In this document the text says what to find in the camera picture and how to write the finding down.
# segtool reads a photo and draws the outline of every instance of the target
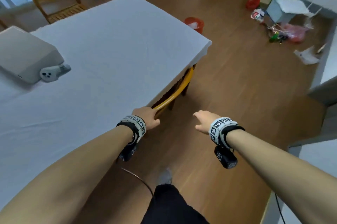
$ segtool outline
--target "table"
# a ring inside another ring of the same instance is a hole
[[[46,167],[158,100],[212,43],[145,0],[113,0],[32,34],[72,70],[33,86],[0,72],[0,209]]]

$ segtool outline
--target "forearm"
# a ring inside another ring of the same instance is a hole
[[[335,177],[242,130],[226,139],[302,223],[337,223]]]
[[[70,152],[23,188],[0,212],[0,222],[70,223],[132,138],[130,128],[118,126]]]

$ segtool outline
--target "floor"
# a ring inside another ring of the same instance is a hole
[[[91,7],[109,0],[83,1]],[[192,113],[209,110],[231,117],[283,149],[317,135],[325,108],[306,96],[316,66],[303,65],[293,51],[319,45],[328,21],[317,18],[303,44],[279,45],[269,43],[264,27],[250,18],[246,0],[147,1],[179,20],[203,19],[203,34],[213,44],[197,64],[187,95],[162,114],[160,127],[141,141],[133,159],[121,164],[152,188],[158,173],[170,167],[173,184],[212,224],[257,224],[270,189],[238,153],[237,167],[224,169],[213,142],[195,131]],[[150,198],[142,183],[114,165],[74,224],[140,223]]]

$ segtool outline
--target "gray sock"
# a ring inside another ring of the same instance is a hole
[[[172,184],[172,172],[169,168],[166,168],[158,177],[158,185],[163,184]]]

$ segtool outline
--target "pink plastic bag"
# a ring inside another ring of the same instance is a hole
[[[305,38],[305,33],[309,30],[308,28],[291,25],[289,23],[281,26],[282,30],[287,34],[289,40],[293,43],[301,43]]]

